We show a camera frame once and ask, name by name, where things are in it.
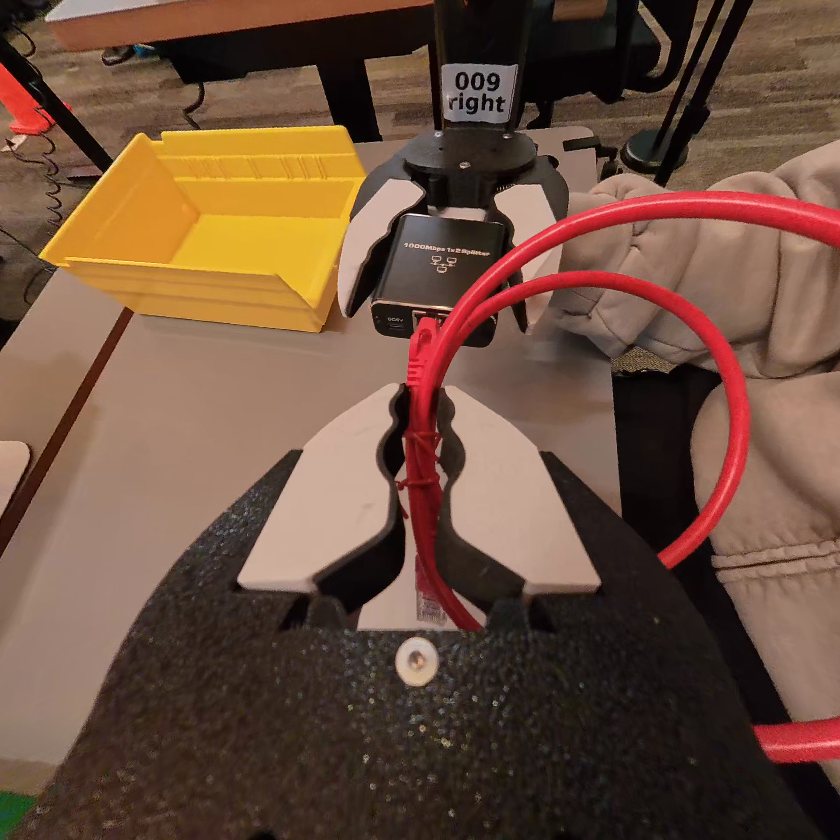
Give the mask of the black tripod leg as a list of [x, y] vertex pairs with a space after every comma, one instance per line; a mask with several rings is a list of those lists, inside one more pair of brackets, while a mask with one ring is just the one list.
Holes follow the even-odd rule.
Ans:
[[1, 63], [10, 75], [53, 119], [70, 141], [104, 174], [112, 165], [112, 157], [89, 133], [68, 106], [52, 91], [37, 69], [23, 57], [4, 35], [1, 36]]

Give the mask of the black ethernet splitter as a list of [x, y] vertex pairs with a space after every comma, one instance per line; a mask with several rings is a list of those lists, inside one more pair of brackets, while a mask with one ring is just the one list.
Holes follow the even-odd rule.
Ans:
[[412, 338], [424, 318], [443, 324], [476, 281], [504, 256], [508, 231], [499, 222], [403, 215], [371, 295], [374, 329]]

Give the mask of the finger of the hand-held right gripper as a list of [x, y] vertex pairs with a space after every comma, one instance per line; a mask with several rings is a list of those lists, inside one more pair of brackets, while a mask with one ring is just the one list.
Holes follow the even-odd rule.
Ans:
[[[568, 211], [568, 191], [560, 190], [560, 212], [555, 213], [550, 198], [538, 183], [516, 184], [499, 192], [489, 207], [489, 221], [505, 228], [502, 254], [522, 245], [531, 237], [550, 228]], [[562, 246], [557, 245], [531, 259], [515, 270], [507, 281], [510, 287], [541, 277], [554, 275], [560, 270]], [[553, 293], [541, 292], [529, 299], [514, 303], [511, 310], [522, 333], [531, 333], [546, 312]]]
[[425, 198], [418, 184], [390, 178], [353, 216], [346, 229], [338, 271], [339, 309], [351, 319], [370, 292], [361, 292], [362, 274], [374, 247], [392, 231], [397, 218]]

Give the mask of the large yellow storage bin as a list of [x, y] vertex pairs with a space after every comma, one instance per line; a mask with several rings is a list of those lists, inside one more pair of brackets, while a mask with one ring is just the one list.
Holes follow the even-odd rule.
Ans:
[[318, 333], [364, 178], [339, 125], [138, 133], [40, 256], [144, 316]]

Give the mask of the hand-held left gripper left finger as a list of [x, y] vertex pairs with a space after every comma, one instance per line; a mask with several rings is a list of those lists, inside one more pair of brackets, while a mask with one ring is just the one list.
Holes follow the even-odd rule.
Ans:
[[237, 583], [245, 590], [376, 596], [405, 558], [396, 476], [408, 390], [388, 384], [303, 447]]

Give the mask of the black round-base stand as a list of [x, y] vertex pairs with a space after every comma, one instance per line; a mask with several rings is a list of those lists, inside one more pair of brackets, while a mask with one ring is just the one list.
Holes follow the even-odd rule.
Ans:
[[688, 160], [690, 142], [706, 125], [711, 93], [752, 8], [752, 1], [713, 1], [701, 24], [695, 18], [701, 2], [643, 2], [668, 37], [665, 68], [638, 82], [640, 92], [664, 90], [676, 83], [657, 128], [634, 134], [620, 151], [626, 169], [651, 175], [665, 186]]

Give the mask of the black office chair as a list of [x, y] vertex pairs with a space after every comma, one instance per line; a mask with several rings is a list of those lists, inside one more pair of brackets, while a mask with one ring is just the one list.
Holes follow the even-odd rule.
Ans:
[[662, 47], [636, 1], [532, 3], [519, 114], [538, 109], [529, 129], [551, 125], [556, 102], [585, 94], [620, 101], [631, 82], [645, 78]]

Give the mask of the grey wood-edged table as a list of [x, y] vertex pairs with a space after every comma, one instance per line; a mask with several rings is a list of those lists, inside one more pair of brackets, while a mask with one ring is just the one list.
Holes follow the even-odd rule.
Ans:
[[431, 8], [431, 1], [64, 1], [46, 22], [68, 51]]

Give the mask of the orange traffic cone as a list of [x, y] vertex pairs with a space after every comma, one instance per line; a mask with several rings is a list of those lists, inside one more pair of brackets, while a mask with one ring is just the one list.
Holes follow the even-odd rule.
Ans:
[[12, 117], [9, 130], [15, 135], [39, 136], [55, 125], [46, 108], [5, 66], [1, 66], [1, 101]]

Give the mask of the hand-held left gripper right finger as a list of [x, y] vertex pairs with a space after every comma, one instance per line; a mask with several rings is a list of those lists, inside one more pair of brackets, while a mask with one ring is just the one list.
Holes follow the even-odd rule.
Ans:
[[591, 594], [601, 578], [536, 446], [454, 386], [437, 399], [445, 475], [436, 566], [462, 596]]

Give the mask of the beige zip sweatshirt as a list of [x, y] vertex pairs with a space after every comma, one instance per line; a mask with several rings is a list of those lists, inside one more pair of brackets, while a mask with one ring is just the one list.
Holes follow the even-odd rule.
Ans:
[[839, 712], [839, 372], [748, 381], [750, 451], [711, 563], [795, 721]]

